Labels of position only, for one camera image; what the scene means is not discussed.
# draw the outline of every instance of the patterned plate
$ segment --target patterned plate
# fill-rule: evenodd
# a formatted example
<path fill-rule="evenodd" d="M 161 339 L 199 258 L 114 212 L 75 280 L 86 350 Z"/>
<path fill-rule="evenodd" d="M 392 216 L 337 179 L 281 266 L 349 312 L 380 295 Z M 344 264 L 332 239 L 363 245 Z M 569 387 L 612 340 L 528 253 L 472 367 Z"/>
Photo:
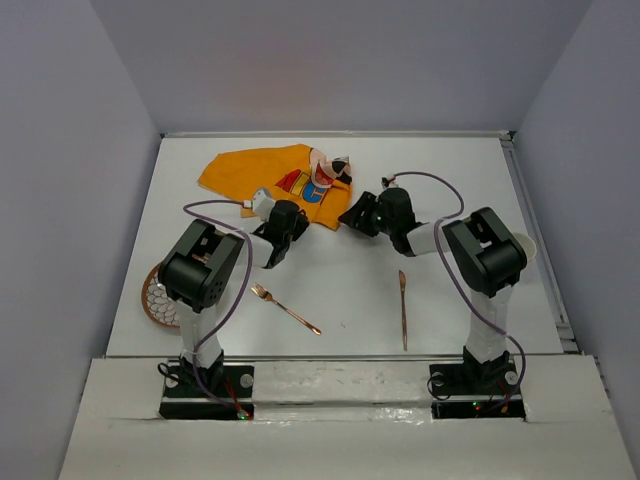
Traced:
<path fill-rule="evenodd" d="M 142 308 L 147 317 L 158 325 L 167 328 L 180 328 L 180 316 L 167 297 L 164 287 L 158 283 L 159 269 L 160 264 L 153 267 L 142 285 L 140 295 Z"/>

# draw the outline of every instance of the white table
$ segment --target white table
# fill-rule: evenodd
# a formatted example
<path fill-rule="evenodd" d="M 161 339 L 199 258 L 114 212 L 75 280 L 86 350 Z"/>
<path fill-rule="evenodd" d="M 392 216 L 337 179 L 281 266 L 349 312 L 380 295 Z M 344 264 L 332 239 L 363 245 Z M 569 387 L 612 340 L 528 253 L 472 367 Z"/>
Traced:
<path fill-rule="evenodd" d="M 216 154 L 247 148 L 305 143 L 328 156 L 349 155 L 355 202 L 364 190 L 380 193 L 380 177 L 400 170 L 425 170 L 452 182 L 464 196 L 465 214 L 491 206 L 513 231 L 526 231 L 512 179 L 497 138 L 434 137 L 232 137 L 164 139 L 127 272 L 107 355 L 174 356 L 177 332 L 149 321 L 140 289 L 149 270 L 171 249 L 192 218 L 182 205 L 216 195 L 196 180 Z M 403 177 L 418 220 L 433 221 L 457 209 L 445 187 L 425 178 Z M 216 218 L 253 229 L 237 207 L 201 207 Z M 398 269 L 407 274 L 409 351 L 402 350 Z M 243 275 L 236 268 L 220 308 L 231 303 Z M 312 225 L 273 270 L 253 280 L 322 329 L 310 334 L 279 309 L 250 292 L 220 333 L 230 357 L 373 356 L 459 354 L 469 329 L 469 311 L 437 255 L 405 258 L 389 239 L 365 238 L 341 227 Z M 512 299 L 510 332 L 529 353 L 561 353 L 555 318 L 536 264 L 523 272 Z"/>
<path fill-rule="evenodd" d="M 432 420 L 406 361 L 257 363 L 254 421 L 166 421 L 157 362 L 93 362 L 61 480 L 635 478 L 590 357 L 528 358 L 527 422 Z"/>

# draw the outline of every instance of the cartoon character graphic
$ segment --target cartoon character graphic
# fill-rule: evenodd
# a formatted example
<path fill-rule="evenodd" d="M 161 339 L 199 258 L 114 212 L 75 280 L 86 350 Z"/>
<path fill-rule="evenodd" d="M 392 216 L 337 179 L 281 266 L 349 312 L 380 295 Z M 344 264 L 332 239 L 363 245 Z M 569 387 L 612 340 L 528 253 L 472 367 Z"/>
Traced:
<path fill-rule="evenodd" d="M 349 157 L 328 160 L 324 153 L 314 148 L 311 150 L 309 164 L 311 175 L 296 169 L 276 183 L 276 187 L 302 197 L 305 202 L 319 203 L 335 180 L 347 185 L 351 183 Z"/>

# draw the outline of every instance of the orange cloth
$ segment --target orange cloth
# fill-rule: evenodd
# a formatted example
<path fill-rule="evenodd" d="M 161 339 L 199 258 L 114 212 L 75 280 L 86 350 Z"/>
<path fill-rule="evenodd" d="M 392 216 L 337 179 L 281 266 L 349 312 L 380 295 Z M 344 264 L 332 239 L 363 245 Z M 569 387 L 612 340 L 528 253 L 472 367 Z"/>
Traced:
<path fill-rule="evenodd" d="M 295 202 L 310 222 L 337 230 L 338 217 L 351 202 L 351 185 L 334 180 L 329 188 L 316 187 L 311 181 L 311 150 L 293 145 L 221 153 L 204 169 L 198 184 L 238 202 L 250 200 L 265 187 L 274 199 Z"/>

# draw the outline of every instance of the colorful graphic on cloth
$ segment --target colorful graphic on cloth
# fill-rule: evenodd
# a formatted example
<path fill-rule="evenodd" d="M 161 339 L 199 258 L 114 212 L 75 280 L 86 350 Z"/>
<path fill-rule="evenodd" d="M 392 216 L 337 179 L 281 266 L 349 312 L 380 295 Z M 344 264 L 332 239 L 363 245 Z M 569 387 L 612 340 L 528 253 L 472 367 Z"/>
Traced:
<path fill-rule="evenodd" d="M 346 157 L 328 160 L 307 145 L 259 148 L 218 155 L 202 172 L 200 186 L 238 202 L 261 187 L 276 200 L 290 200 L 309 221 L 337 230 L 351 202 L 351 166 Z M 243 216 L 250 216 L 243 210 Z"/>

